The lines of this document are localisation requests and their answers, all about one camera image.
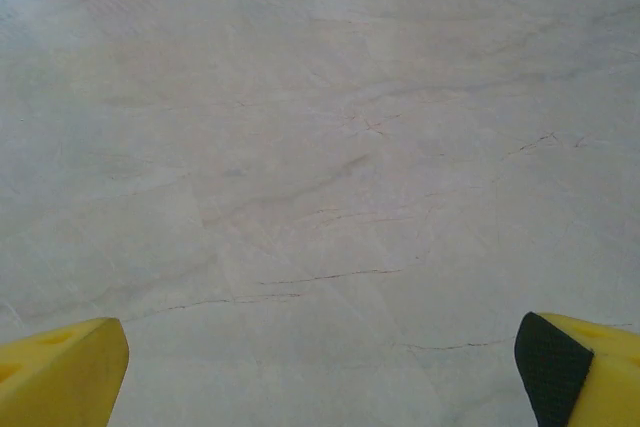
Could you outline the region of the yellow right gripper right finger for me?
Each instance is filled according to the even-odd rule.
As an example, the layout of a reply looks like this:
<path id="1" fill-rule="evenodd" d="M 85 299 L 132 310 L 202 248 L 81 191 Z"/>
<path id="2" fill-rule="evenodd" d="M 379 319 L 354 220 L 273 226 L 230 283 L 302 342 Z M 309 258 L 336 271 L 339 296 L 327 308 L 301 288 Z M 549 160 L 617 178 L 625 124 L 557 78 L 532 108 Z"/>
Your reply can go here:
<path id="1" fill-rule="evenodd" d="M 514 358 L 538 427 L 640 427 L 640 334 L 529 312 Z"/>

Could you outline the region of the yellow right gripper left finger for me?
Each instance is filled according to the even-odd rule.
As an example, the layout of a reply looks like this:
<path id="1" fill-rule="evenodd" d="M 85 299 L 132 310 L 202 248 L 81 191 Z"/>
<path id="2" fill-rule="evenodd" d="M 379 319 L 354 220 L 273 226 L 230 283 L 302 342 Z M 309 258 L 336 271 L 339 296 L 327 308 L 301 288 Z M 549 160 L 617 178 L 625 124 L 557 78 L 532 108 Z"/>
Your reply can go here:
<path id="1" fill-rule="evenodd" d="M 107 427 L 128 362 L 116 318 L 0 344 L 0 427 Z"/>

